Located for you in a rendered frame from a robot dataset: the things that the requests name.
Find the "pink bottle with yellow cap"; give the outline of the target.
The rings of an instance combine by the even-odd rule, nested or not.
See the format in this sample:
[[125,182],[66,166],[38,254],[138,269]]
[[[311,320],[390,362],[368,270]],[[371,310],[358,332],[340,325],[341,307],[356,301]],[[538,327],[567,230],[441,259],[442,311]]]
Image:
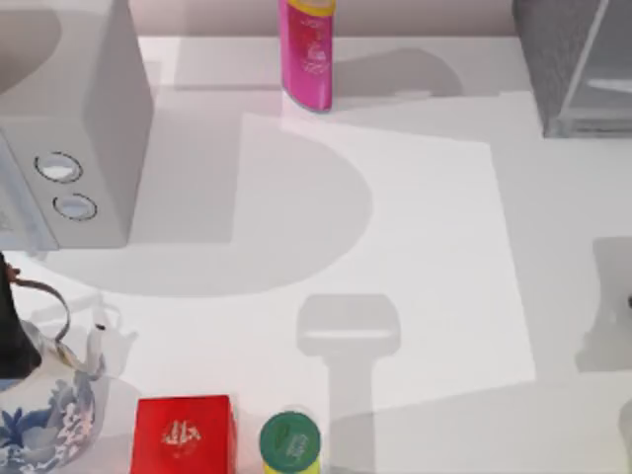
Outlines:
[[277,0],[281,85],[308,110],[323,113],[333,102],[333,37],[336,0]]

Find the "green and yellow can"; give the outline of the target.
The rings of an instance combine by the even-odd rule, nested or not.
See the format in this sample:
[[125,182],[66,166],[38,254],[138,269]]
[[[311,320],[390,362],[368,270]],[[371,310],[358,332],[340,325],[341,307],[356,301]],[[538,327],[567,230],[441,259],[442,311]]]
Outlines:
[[321,474],[321,434],[301,412],[279,412],[260,431],[264,474]]

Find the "red box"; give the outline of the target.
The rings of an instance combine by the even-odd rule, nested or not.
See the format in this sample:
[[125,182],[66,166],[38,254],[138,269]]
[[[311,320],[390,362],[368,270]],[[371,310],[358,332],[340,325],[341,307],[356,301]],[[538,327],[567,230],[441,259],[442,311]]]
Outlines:
[[129,474],[236,474],[229,397],[140,399]]

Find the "smaller microwave knob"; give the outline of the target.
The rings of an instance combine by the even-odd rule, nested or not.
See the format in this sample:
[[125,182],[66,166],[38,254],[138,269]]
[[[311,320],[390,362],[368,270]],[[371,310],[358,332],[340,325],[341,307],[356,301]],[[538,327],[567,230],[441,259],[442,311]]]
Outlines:
[[73,221],[90,220],[98,212],[95,202],[81,194],[55,197],[52,205],[61,216]]

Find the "larger microwave knob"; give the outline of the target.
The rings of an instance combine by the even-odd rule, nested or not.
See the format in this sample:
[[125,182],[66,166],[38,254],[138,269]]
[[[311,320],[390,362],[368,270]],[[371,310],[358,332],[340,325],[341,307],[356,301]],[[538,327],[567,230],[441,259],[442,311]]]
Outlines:
[[37,156],[34,165],[44,178],[54,183],[73,183],[83,175],[81,164],[73,156],[60,151]]

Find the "pale microwave oven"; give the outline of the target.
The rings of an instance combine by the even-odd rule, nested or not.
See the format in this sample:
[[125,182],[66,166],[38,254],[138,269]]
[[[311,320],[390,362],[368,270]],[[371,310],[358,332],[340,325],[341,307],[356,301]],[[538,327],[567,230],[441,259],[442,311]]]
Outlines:
[[[129,0],[0,0],[0,251],[124,246],[153,112]],[[34,160],[53,151],[82,177],[44,178]],[[61,216],[71,194],[97,215]]]

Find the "blue and white teapot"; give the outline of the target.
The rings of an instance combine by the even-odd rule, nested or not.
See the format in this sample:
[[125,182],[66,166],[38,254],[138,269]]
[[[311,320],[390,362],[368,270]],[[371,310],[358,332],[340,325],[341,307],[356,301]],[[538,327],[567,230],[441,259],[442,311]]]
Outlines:
[[135,333],[100,292],[66,301],[39,281],[11,288],[41,364],[0,379],[0,474],[124,471],[140,393],[121,375]]

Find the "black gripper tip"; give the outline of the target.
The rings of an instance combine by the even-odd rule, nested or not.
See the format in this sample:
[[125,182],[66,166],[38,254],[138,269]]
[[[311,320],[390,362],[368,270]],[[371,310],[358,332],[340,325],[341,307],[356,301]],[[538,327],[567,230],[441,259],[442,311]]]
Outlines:
[[0,379],[22,380],[40,366],[40,352],[25,332],[15,306],[14,269],[0,252]]

